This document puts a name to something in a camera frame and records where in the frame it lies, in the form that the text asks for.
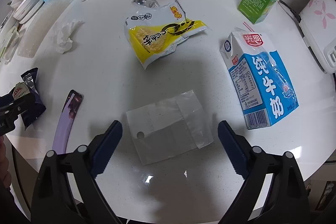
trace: cookie image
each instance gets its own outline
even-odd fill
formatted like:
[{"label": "cookie image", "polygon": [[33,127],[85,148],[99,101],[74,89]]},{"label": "cookie image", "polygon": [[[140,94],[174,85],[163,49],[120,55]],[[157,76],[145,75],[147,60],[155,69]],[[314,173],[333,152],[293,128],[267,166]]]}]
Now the cookie image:
[{"label": "cookie image", "polygon": [[156,32],[149,27],[142,26],[138,28],[136,38],[146,50],[157,52],[162,49],[167,32]]}]

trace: green juice box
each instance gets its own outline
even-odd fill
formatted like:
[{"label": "green juice box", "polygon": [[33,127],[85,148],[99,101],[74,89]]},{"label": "green juice box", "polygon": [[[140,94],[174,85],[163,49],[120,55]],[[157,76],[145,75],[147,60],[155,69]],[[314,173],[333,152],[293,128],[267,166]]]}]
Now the green juice box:
[{"label": "green juice box", "polygon": [[238,10],[253,24],[262,22],[277,0],[241,0]]}]

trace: silver foil wrapper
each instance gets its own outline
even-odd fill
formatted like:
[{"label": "silver foil wrapper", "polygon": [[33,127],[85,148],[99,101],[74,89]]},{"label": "silver foil wrapper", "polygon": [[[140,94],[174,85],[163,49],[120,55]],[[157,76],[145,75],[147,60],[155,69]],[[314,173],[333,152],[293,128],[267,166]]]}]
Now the silver foil wrapper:
[{"label": "silver foil wrapper", "polygon": [[133,0],[136,4],[145,6],[148,8],[157,8],[160,7],[159,3],[156,0]]},{"label": "silver foil wrapper", "polygon": [[33,80],[33,76],[31,73],[23,76],[22,80],[29,88],[31,88],[33,91],[35,91],[38,94],[37,90],[35,89],[34,80]]}]

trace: milk carton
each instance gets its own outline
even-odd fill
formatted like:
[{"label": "milk carton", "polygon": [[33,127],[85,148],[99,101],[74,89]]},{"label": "milk carton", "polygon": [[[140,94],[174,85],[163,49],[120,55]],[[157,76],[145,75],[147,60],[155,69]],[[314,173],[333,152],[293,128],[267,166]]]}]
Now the milk carton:
[{"label": "milk carton", "polygon": [[253,24],[259,23],[268,15],[277,0],[241,0],[238,10]]},{"label": "milk carton", "polygon": [[287,70],[266,33],[236,28],[220,52],[247,129],[269,127],[299,106]]}]

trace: white bowl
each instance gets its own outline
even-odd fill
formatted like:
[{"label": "white bowl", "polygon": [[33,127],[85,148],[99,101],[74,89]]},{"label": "white bowl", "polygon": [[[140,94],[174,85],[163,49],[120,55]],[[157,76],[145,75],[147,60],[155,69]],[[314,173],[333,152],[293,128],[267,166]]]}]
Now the white bowl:
[{"label": "white bowl", "polygon": [[13,17],[17,20],[22,20],[39,1],[40,0],[24,0],[16,9]]},{"label": "white bowl", "polygon": [[35,15],[35,13],[39,10],[39,8],[42,6],[43,3],[44,3],[44,0],[39,0],[39,2],[28,12],[28,14],[19,23],[24,24],[28,20],[30,20],[31,17]]}]

